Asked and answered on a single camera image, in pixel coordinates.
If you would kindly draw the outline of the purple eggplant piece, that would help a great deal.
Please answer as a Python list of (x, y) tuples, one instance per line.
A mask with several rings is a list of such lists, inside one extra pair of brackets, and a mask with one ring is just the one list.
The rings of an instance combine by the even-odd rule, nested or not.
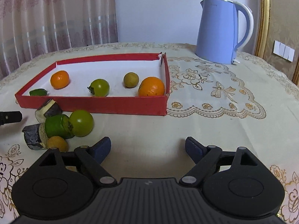
[(38, 123), (23, 128), (24, 140), (31, 150), (45, 150), (48, 148), (48, 137), (45, 131), (45, 124)]
[(62, 114), (62, 110), (58, 103), (53, 99), (46, 101), (35, 111), (35, 117), (39, 123), (44, 123), (47, 118), (59, 114)]

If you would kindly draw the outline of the green tomato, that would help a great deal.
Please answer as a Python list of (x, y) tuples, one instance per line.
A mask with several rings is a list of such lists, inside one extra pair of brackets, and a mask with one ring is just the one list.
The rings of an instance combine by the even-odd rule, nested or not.
[(94, 128), (94, 119), (91, 113), (85, 110), (76, 110), (69, 117), (71, 132), (78, 137), (87, 136)]
[(110, 85), (104, 79), (96, 79), (90, 84), (88, 90), (93, 96), (106, 97), (110, 92)]

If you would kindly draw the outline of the yellow-brown longan fruit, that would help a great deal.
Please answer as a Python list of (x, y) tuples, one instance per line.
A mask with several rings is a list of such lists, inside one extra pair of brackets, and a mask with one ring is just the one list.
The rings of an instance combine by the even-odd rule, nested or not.
[(51, 138), (49, 138), (48, 148), (49, 149), (58, 148), (60, 152), (67, 152), (69, 149), (66, 140), (64, 140), (64, 138), (60, 136), (52, 136)]
[(139, 83), (139, 76), (134, 72), (128, 72), (123, 78), (124, 86), (126, 88), (134, 88)]

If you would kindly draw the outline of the small green cucumber piece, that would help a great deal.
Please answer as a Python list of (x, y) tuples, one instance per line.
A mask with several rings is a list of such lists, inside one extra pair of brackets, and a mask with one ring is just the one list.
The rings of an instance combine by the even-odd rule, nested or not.
[(30, 96), (47, 96), (48, 91), (43, 88), (38, 88), (29, 92)]

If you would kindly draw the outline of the orange mandarin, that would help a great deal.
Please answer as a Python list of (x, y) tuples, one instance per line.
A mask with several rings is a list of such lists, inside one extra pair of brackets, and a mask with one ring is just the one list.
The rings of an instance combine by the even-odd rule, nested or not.
[(50, 84), (56, 90), (62, 89), (70, 84), (70, 76), (64, 70), (57, 71), (51, 76)]
[(163, 81), (157, 77), (147, 77), (145, 78), (139, 88), (139, 97), (153, 97), (153, 96), (163, 96), (165, 93), (165, 86)]

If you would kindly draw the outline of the cream embroidered tablecloth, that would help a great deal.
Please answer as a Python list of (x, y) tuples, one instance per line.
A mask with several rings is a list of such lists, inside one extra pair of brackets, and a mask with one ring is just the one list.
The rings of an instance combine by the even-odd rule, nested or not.
[(285, 189), (278, 215), (298, 223), (298, 87), (261, 58), (240, 52), (235, 65), (201, 61), (189, 44), (109, 43), (48, 53), (1, 80), (1, 111), (18, 111), (15, 93), (57, 60), (165, 52), (170, 70), (166, 116), (95, 114), (94, 130), (71, 149), (110, 137), (103, 167), (115, 178), (180, 178), (193, 161), (192, 136), (225, 151), (247, 147)]

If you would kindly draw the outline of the red shallow cardboard box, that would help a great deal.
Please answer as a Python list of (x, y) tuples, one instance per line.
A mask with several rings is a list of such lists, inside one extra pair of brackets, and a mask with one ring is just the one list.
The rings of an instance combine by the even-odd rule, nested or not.
[(165, 116), (169, 94), (166, 54), (131, 53), (56, 61), (15, 97), (22, 108), (54, 100), (69, 112)]

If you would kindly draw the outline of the pink patterned curtain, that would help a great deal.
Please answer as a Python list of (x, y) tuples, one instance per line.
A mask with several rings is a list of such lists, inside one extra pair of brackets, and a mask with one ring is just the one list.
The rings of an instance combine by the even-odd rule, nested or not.
[(117, 41), (115, 0), (1, 0), (1, 77), (39, 55)]

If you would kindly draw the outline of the light blue electric kettle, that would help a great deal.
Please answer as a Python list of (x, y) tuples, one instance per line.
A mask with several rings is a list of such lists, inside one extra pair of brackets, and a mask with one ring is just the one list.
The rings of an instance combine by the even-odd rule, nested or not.
[[(229, 65), (237, 50), (250, 41), (254, 29), (252, 10), (230, 0), (202, 0), (202, 16), (195, 54), (202, 60)], [(238, 41), (239, 12), (246, 19), (246, 32)]]

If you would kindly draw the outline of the gold framed headboard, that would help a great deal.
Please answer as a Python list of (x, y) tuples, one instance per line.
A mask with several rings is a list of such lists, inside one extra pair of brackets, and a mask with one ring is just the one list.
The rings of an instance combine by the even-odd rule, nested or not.
[[(275, 41), (294, 49), (293, 59), (274, 54)], [(254, 54), (298, 85), (298, 0), (259, 0)]]

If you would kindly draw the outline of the white wall switch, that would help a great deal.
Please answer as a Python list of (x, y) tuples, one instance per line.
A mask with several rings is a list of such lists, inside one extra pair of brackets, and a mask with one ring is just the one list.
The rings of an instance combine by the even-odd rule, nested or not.
[(295, 50), (279, 41), (274, 41), (273, 54), (288, 60), (289, 62), (293, 62)]

